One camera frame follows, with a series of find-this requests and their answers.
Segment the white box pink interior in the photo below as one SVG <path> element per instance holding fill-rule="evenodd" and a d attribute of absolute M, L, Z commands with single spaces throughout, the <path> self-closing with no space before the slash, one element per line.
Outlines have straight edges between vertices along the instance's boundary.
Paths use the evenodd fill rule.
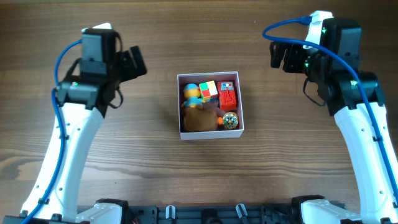
<path fill-rule="evenodd" d="M 183 112 L 181 104 L 183 103 L 183 88 L 189 83 L 202 83 L 206 81 L 232 81 L 237 96 L 237 115 L 239 124 L 233 130 L 204 131 L 204 132 L 187 132 L 183 129 Z M 241 89 L 238 72 L 212 72 L 212 73 L 185 73 L 177 75 L 178 87 L 178 115 L 181 140 L 198 140 L 198 139 L 220 139 L 220 138 L 239 138 L 244 131 L 244 116 L 241 99 Z"/>

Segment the yellow duck toy blue hat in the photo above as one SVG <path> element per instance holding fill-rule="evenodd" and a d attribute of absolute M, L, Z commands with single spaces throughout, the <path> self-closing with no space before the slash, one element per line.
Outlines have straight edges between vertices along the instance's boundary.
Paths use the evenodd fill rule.
<path fill-rule="evenodd" d="M 182 108 L 203 108 L 203 99 L 199 87 L 194 83 L 187 84 L 183 89 L 185 101 L 182 103 Z"/>

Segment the red toy robot car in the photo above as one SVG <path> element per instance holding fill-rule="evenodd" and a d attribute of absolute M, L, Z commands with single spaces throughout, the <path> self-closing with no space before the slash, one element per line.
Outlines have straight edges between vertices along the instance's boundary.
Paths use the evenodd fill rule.
<path fill-rule="evenodd" d="M 217 83 L 219 94 L 219 106 L 224 111 L 237 110 L 237 97 L 234 84 L 231 81 L 222 81 Z"/>

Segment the small colourful puzzle cube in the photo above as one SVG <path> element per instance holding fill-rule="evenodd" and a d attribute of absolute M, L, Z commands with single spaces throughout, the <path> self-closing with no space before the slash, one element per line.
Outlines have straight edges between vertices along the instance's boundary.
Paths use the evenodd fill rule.
<path fill-rule="evenodd" d="M 200 83 L 199 89 L 204 102 L 214 101 L 218 98 L 218 90 L 214 80 Z"/>

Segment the brown plush toy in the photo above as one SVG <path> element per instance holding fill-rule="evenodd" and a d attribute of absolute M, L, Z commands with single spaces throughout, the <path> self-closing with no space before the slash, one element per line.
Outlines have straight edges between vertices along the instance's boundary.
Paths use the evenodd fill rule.
<path fill-rule="evenodd" d="M 183 130 L 185 132 L 216 131 L 220 125 L 219 119 L 224 112 L 213 109 L 183 108 Z"/>

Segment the gold spinning top toy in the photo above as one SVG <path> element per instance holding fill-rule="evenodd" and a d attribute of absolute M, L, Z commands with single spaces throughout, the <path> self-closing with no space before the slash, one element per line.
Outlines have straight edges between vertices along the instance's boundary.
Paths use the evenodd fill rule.
<path fill-rule="evenodd" d="M 227 112 L 223 116 L 223 126 L 226 129 L 236 129 L 239 125 L 239 117 L 234 112 Z"/>

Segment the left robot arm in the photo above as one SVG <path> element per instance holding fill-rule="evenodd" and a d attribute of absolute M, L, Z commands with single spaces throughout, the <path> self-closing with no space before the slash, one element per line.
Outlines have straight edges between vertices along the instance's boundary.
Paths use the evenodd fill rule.
<path fill-rule="evenodd" d="M 85 28 L 81 57 L 63 80 L 54 70 L 51 91 L 55 122 L 52 137 L 35 185 L 18 216 L 4 217 L 5 223 L 133 223 L 128 202 L 99 199 L 78 212 L 78 191 L 91 143 L 108 108 L 121 94 L 120 84 L 147 73 L 138 46 L 123 49 L 121 36 L 110 23 Z"/>

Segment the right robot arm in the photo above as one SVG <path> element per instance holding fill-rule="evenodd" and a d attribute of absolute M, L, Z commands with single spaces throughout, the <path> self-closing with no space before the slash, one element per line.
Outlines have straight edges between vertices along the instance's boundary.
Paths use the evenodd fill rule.
<path fill-rule="evenodd" d="M 349 151 L 360 212 L 337 207 L 319 195 L 292 199 L 297 223 L 396 223 L 397 157 L 377 76 L 359 69 L 362 30 L 353 20 L 312 14 L 296 19 L 308 27 L 305 40 L 270 36 L 271 66 L 303 73 L 317 84 L 320 100 L 334 117 Z"/>

